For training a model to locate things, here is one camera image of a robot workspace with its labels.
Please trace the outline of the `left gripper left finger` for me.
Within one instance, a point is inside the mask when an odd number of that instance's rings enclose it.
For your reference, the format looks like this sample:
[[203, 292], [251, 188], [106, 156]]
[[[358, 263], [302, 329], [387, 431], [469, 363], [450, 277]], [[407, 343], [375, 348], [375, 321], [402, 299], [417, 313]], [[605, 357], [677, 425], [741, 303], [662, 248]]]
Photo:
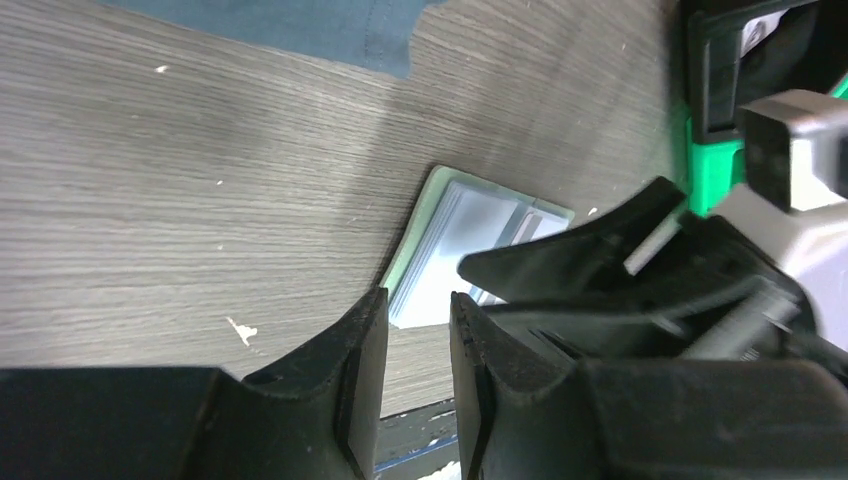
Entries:
[[5, 479], [370, 479], [387, 292], [236, 379], [218, 367], [1, 373]]

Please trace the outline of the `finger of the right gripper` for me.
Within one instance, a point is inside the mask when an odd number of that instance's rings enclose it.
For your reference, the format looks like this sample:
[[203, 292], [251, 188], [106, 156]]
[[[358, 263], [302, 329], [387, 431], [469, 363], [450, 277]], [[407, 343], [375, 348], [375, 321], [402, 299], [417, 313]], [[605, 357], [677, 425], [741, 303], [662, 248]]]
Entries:
[[508, 302], [560, 301], [632, 278], [624, 262], [685, 194], [664, 177], [593, 221], [535, 241], [465, 256], [460, 277]]
[[561, 302], [487, 305], [496, 326], [548, 361], [674, 356], [691, 344], [696, 310], [637, 300], [614, 306]]

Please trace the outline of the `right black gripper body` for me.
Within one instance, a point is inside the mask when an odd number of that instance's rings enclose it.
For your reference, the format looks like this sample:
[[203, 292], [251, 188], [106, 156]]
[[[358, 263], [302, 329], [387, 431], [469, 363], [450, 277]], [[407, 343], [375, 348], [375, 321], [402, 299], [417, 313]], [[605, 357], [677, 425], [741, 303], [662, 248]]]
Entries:
[[841, 383], [847, 355], [820, 337], [808, 295], [720, 217], [685, 214], [680, 231], [596, 310], [633, 327], [616, 355], [808, 360]]

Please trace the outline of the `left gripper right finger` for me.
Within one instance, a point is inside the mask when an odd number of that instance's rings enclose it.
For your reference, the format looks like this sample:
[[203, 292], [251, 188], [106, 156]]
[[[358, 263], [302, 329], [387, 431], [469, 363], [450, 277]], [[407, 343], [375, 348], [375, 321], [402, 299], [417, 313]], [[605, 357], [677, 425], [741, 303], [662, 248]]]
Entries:
[[804, 360], [548, 362], [451, 299], [466, 479], [843, 479], [847, 391]]

